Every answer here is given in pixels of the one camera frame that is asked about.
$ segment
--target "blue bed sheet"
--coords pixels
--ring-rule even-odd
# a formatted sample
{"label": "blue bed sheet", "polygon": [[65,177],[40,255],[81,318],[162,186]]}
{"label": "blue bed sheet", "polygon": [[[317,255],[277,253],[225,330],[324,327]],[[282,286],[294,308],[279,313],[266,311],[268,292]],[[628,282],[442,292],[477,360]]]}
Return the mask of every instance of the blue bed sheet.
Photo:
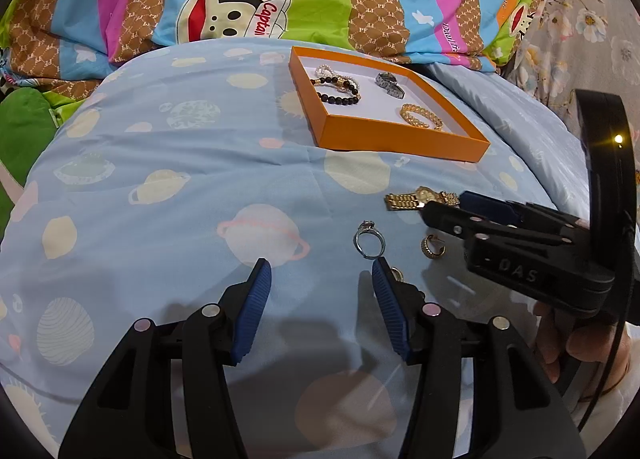
{"label": "blue bed sheet", "polygon": [[[249,456],[396,457],[418,370],[394,354],[370,261],[353,246],[365,219],[427,299],[467,319],[507,315],[533,336],[526,298],[469,274],[457,240],[443,237],[447,254],[429,261],[419,215],[388,212],[383,197],[425,185],[553,206],[535,149],[495,132],[482,100],[472,105],[484,119],[437,83],[490,140],[478,164],[318,148],[287,66],[293,44],[209,40],[136,58],[33,167],[0,252],[0,380],[52,454],[133,321],[183,319],[266,257],[273,288],[254,347],[225,372]],[[501,92],[494,102],[511,92],[482,77]],[[523,93],[513,100],[535,106]],[[465,363],[457,453],[471,397]],[[179,417],[177,426],[188,454]]]}

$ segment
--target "green plush toy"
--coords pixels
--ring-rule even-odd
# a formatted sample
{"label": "green plush toy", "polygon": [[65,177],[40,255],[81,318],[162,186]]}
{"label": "green plush toy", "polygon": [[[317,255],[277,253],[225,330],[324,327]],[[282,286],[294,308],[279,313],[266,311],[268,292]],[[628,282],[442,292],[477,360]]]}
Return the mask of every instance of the green plush toy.
{"label": "green plush toy", "polygon": [[31,167],[59,124],[50,103],[31,87],[16,89],[0,102],[0,240]]}

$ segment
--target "wire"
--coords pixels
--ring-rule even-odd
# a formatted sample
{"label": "wire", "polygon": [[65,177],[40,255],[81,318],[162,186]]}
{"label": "wire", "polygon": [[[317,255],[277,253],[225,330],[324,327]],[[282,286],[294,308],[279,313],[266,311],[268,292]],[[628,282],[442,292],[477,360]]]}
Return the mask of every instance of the wire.
{"label": "wire", "polygon": [[[631,262],[629,262],[631,270],[633,270],[633,251],[635,251],[635,247],[634,247],[634,236],[635,236],[635,230],[632,228],[628,228],[625,230],[625,233],[623,235],[623,240],[630,245],[630,247],[632,248],[631,251],[627,251],[628,255],[625,255],[625,252],[623,251],[623,259],[630,257],[631,258]],[[630,278],[629,278],[629,286],[628,286],[628,293],[626,296],[626,304],[623,308],[622,313],[620,314],[619,318],[618,318],[618,325],[616,326],[616,332],[613,336],[613,342],[611,344],[611,350],[609,351],[609,356],[607,357],[607,361],[604,365],[604,369],[602,371],[602,377],[600,378],[600,381],[598,382],[598,386],[596,387],[596,391],[593,394],[593,397],[591,398],[591,401],[589,402],[589,405],[587,407],[587,410],[584,412],[584,415],[582,417],[582,419],[580,420],[580,424],[578,425],[578,432],[582,431],[582,429],[584,428],[584,425],[587,424],[587,421],[589,420],[589,417],[591,416],[591,413],[593,412],[593,410],[596,408],[596,404],[598,402],[598,400],[600,399],[600,396],[602,395],[602,391],[604,391],[604,387],[607,384],[607,379],[609,379],[609,375],[611,373],[611,369],[613,368],[613,362],[616,359],[616,355],[618,353],[618,349],[620,348],[620,342],[622,341],[622,333],[625,330],[625,325],[626,325],[626,319],[629,316],[629,310],[631,309],[631,300],[633,298],[634,295],[634,282],[635,282],[635,277],[633,274],[633,271],[630,274]]]}

